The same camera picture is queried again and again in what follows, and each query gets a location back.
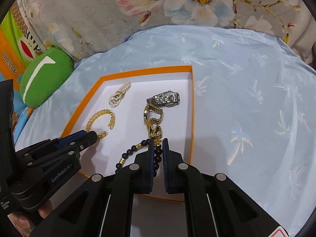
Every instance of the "human hand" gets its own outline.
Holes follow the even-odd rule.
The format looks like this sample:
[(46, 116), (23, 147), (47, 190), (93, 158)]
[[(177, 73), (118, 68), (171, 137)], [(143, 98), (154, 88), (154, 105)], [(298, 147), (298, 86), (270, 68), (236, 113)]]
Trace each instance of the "human hand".
[[(50, 200), (48, 200), (39, 210), (38, 213), (42, 218), (47, 218), (52, 212), (53, 207)], [(23, 237), (29, 237), (31, 233), (31, 223), (28, 221), (26, 216), (13, 212), (8, 215), (9, 219), (15, 226), (15, 228), (20, 232)]]

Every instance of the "silver watch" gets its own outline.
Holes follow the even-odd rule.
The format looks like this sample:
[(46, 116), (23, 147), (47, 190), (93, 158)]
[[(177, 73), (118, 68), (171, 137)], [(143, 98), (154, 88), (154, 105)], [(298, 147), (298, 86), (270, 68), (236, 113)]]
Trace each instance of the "silver watch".
[(179, 93), (168, 90), (147, 99), (147, 103), (156, 107), (173, 107), (180, 103), (180, 96)]

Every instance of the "green pillow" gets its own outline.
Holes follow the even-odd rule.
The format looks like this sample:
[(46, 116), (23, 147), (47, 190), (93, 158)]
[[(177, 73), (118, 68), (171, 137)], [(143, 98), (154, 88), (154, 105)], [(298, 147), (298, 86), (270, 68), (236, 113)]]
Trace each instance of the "green pillow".
[(20, 83), (23, 102), (36, 108), (43, 104), (72, 74), (70, 57), (52, 47), (36, 57), (26, 68)]

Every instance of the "white sticker with red border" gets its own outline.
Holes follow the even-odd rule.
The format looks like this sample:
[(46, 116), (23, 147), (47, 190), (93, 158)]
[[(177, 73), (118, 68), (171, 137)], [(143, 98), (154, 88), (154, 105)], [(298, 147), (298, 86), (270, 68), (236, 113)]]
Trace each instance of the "white sticker with red border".
[(277, 229), (274, 230), (273, 233), (269, 235), (269, 237), (289, 237), (289, 236), (287, 235), (283, 227), (279, 226)]

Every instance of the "silver screw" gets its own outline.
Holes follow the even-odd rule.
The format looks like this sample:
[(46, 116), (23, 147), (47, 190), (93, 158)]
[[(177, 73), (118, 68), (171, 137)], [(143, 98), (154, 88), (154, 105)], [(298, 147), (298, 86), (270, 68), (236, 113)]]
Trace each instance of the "silver screw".
[(99, 174), (95, 174), (91, 177), (91, 180), (94, 182), (99, 182), (102, 179), (102, 176)]
[(226, 180), (226, 175), (224, 175), (223, 173), (219, 173), (216, 175), (216, 178), (220, 181), (225, 181)]
[(188, 169), (188, 164), (186, 164), (186, 163), (181, 163), (181, 164), (179, 164), (178, 165), (178, 168), (180, 168), (180, 169), (182, 169), (182, 170), (186, 170), (186, 169)]
[(130, 170), (137, 170), (137, 169), (139, 169), (139, 165), (138, 164), (131, 164), (130, 165)]

